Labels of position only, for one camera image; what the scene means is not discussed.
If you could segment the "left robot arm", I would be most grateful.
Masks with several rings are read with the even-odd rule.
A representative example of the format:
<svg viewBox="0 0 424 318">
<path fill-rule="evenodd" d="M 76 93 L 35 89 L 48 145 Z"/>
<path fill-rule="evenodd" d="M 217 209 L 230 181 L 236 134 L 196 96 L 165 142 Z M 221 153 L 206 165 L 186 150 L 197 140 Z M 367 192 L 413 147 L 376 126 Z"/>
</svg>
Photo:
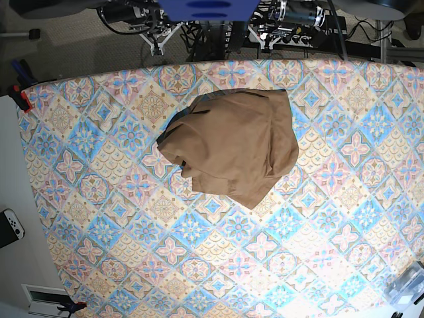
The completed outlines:
<svg viewBox="0 0 424 318">
<path fill-rule="evenodd" d="M 248 40 L 271 52 L 278 45 L 312 47 L 325 10 L 313 1 L 260 1 L 247 28 Z"/>
</svg>

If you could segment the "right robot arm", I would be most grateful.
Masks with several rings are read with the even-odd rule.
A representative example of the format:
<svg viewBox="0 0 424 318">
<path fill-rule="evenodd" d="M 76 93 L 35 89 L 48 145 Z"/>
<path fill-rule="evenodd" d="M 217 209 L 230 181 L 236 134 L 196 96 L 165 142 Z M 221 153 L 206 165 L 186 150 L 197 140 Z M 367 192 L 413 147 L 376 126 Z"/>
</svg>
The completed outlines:
<svg viewBox="0 0 424 318">
<path fill-rule="evenodd" d="M 152 56 L 164 55 L 165 43 L 183 25 L 172 22 L 157 1 L 109 1 L 96 8 L 96 12 L 113 33 L 141 37 Z"/>
</svg>

